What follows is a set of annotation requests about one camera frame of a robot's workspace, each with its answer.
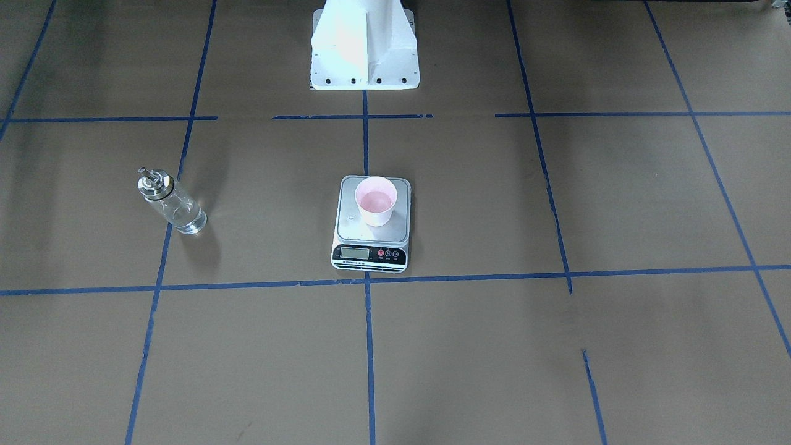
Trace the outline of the digital kitchen scale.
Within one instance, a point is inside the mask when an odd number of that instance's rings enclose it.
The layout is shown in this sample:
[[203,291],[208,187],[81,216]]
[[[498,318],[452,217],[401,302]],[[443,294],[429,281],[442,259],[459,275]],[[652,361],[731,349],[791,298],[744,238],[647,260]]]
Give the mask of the digital kitchen scale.
[[409,263],[412,184],[387,177],[398,191],[392,217],[383,226],[368,226],[354,200],[356,186],[367,177],[348,175],[341,180],[331,264],[342,270],[403,273]]

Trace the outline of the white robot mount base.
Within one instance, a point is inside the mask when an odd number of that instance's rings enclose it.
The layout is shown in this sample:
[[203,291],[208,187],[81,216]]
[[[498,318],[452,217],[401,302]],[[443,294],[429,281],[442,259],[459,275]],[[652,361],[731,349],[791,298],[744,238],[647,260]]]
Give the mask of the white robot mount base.
[[327,1],[314,11],[311,88],[412,90],[420,83],[415,14],[401,1]]

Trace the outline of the pink cup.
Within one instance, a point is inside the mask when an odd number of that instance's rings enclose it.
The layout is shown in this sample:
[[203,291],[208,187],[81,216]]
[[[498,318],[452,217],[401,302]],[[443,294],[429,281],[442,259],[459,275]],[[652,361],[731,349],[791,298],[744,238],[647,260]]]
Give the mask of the pink cup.
[[356,186],[354,200],[365,224],[383,226],[392,217],[398,191],[392,180],[371,176]]

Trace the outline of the clear glass sauce bottle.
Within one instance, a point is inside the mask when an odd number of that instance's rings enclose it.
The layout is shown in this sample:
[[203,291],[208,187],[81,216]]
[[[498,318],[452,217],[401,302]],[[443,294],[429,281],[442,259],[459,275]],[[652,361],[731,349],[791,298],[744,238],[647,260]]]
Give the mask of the clear glass sauce bottle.
[[207,215],[175,177],[163,169],[138,169],[140,195],[175,230],[197,234],[206,226]]

